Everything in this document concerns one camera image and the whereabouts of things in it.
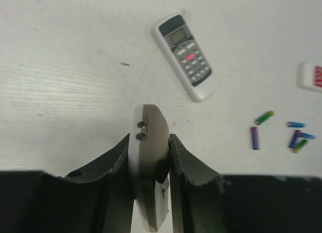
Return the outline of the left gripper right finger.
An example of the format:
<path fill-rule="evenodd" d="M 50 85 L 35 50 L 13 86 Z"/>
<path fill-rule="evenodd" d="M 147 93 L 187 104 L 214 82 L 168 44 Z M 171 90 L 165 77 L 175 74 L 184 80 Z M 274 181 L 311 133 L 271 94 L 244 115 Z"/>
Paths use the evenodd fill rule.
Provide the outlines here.
<path fill-rule="evenodd" d="M 321 178 L 224 175 L 169 147 L 174 232 L 321 232 Z"/>

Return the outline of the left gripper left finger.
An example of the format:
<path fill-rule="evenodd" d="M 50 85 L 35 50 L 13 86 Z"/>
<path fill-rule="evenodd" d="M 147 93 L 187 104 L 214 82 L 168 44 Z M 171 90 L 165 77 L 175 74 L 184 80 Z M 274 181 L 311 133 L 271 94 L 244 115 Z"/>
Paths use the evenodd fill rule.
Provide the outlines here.
<path fill-rule="evenodd" d="M 1 232 L 130 232 L 129 137 L 64 177 L 1 172 Z"/>

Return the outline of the beige remote control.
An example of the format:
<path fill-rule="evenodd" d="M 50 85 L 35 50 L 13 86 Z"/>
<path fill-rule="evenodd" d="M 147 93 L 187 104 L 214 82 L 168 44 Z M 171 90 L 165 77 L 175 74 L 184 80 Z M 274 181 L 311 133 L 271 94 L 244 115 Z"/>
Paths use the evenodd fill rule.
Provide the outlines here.
<path fill-rule="evenodd" d="M 128 146 L 128 174 L 147 232 L 158 232 L 168 213 L 169 127 L 156 105 L 137 105 Z"/>

